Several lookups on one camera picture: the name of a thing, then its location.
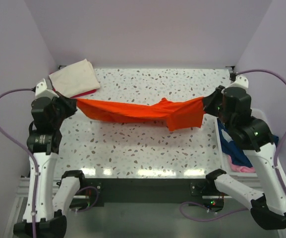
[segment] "metal frame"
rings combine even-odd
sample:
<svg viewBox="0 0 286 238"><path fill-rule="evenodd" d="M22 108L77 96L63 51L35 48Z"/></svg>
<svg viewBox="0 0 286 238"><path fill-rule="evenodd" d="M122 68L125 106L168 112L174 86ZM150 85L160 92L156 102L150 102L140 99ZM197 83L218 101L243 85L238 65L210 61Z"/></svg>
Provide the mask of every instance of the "metal frame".
<svg viewBox="0 0 286 238"><path fill-rule="evenodd" d="M6 225L3 238L14 238L13 225L21 219L27 203L29 178L21 178L16 198ZM136 203L182 203L185 201L203 202L204 199L216 199L219 194L201 194L195 185L204 178L86 178L85 186L96 186L101 199L97 206L105 202L136 202ZM61 179L53 181L53 196L58 192L57 185ZM74 200L85 199L84 195L74 196ZM278 230L280 238L286 238L286 230Z"/></svg>

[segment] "blue cloth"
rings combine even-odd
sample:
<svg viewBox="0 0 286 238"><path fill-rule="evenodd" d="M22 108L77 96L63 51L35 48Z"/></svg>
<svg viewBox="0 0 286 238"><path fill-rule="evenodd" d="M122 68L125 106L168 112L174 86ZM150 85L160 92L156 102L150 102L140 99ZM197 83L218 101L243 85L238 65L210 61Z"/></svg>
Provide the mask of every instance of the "blue cloth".
<svg viewBox="0 0 286 238"><path fill-rule="evenodd" d="M229 141L224 138L222 130L224 130L226 133L228 132L228 130L225 128L225 126L219 119L218 119L218 129L219 129L222 151L231 156L232 164L239 166L246 166L249 168L253 167L247 156L244 154L243 150L239 149L233 140ZM279 138L278 136L275 135L273 136L273 138L277 146Z"/></svg>

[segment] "speckled white tabletop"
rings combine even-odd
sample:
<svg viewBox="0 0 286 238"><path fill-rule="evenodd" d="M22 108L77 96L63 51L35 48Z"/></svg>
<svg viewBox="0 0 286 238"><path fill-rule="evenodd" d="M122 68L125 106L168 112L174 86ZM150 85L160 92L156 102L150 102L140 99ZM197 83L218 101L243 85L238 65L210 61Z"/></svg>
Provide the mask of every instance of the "speckled white tabletop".
<svg viewBox="0 0 286 238"><path fill-rule="evenodd" d="M101 89L85 98L152 105L186 101L230 84L226 69L96 69ZM66 119L55 178L83 170L87 178L201 178L221 167L214 118L201 128L169 132L163 122L123 124Z"/></svg>

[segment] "pink cloth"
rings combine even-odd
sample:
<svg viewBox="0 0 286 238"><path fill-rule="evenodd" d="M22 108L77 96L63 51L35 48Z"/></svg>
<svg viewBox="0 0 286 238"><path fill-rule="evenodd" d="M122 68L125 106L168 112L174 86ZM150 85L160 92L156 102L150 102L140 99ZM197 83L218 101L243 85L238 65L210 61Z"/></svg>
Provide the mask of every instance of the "pink cloth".
<svg viewBox="0 0 286 238"><path fill-rule="evenodd" d="M240 173L255 173L255 169L253 167L249 168L246 166L239 166L239 165L234 165L232 164L232 159L231 156L228 155L228 162L230 164L231 169L234 172L240 172Z"/></svg>

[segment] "white plastic bin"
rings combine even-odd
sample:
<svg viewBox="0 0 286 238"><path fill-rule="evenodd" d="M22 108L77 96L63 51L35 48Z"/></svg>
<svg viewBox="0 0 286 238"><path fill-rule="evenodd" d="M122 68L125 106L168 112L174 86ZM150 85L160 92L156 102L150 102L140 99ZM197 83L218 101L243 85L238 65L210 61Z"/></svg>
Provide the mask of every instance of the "white plastic bin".
<svg viewBox="0 0 286 238"><path fill-rule="evenodd" d="M264 120L269 125L265 114L261 110L252 108L252 116ZM229 174L230 176L237 177L238 179L258 181L259 179L257 178L256 173L239 173L239 172L234 172L233 170L231 170L231 167L228 162L228 156L222 152L217 119L215 120L215 127L216 127L219 154L220 154L220 159L221 159L221 169L226 171L227 174Z"/></svg>

